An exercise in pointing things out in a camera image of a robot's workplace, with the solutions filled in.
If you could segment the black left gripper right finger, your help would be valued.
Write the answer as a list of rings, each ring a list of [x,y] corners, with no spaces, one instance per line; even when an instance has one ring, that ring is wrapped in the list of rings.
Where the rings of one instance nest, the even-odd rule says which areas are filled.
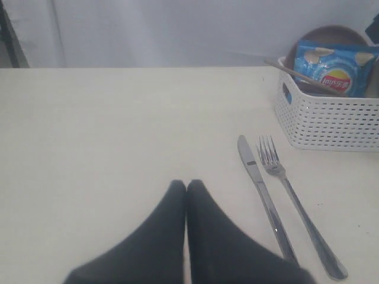
[[[187,187],[187,233],[193,283],[314,283],[297,264],[246,235],[201,180]]]

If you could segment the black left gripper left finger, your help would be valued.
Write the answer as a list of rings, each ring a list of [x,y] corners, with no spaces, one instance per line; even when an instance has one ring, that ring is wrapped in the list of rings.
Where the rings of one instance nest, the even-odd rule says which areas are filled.
[[[185,213],[186,187],[173,180],[133,233],[73,269],[65,283],[183,283]]]

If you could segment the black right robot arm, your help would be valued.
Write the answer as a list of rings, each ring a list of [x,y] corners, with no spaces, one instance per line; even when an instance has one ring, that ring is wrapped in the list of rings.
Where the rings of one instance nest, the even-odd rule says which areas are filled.
[[[377,14],[372,23],[365,29],[365,33],[373,44],[379,44],[379,15]]]

